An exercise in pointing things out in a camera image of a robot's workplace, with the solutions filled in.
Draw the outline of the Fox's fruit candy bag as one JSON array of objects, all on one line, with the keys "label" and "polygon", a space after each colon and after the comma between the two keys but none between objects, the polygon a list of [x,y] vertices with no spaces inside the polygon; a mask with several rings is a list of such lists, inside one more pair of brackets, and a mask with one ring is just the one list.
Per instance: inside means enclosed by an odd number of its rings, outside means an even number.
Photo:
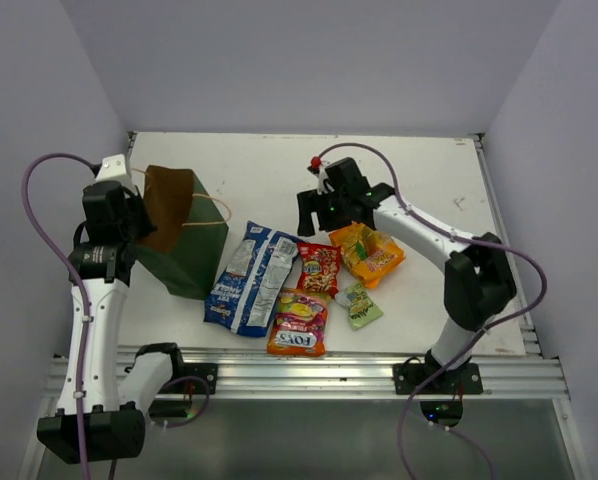
[{"label": "Fox's fruit candy bag", "polygon": [[267,353],[280,356],[321,357],[326,354],[327,293],[281,290]]}]

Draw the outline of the blue chips bag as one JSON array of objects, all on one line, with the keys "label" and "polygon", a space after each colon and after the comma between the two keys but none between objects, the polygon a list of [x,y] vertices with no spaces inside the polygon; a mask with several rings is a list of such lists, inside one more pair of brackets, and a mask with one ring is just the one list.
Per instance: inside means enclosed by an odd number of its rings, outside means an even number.
[{"label": "blue chips bag", "polygon": [[248,338],[264,337],[278,295],[299,255],[300,239],[250,221],[204,302],[204,321]]}]

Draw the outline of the green paper bag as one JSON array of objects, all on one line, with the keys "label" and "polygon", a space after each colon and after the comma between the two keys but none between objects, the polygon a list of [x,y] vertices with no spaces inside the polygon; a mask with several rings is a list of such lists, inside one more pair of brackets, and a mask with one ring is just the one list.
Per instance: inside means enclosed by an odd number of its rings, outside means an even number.
[{"label": "green paper bag", "polygon": [[150,165],[141,173],[156,230],[137,242],[138,261],[171,295],[203,300],[215,282],[230,214],[190,169]]}]

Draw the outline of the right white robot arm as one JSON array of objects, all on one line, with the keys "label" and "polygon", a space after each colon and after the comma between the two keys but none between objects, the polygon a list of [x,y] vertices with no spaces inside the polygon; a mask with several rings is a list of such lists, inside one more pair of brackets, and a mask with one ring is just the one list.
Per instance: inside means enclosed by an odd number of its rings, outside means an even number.
[{"label": "right white robot arm", "polygon": [[517,294],[500,239],[491,233],[470,237],[435,224],[406,202],[395,184],[372,186],[350,157],[330,164],[314,157],[307,170],[318,186],[297,194],[299,236],[360,223],[411,247],[443,273],[448,319],[425,355],[424,379],[433,391],[449,391],[471,358],[468,343]]}]

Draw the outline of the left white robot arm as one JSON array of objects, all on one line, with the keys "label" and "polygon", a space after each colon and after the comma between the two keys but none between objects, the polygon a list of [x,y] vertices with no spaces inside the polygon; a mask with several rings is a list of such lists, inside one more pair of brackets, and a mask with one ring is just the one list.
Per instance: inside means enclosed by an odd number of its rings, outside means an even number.
[{"label": "left white robot arm", "polygon": [[55,413],[37,437],[67,464],[137,457],[149,409],[160,390],[180,390],[187,369],[178,346],[142,346],[117,377],[119,327],[137,259],[136,243],[154,231],[134,186],[100,180],[83,190],[84,221],[67,257],[73,327],[68,369]]}]

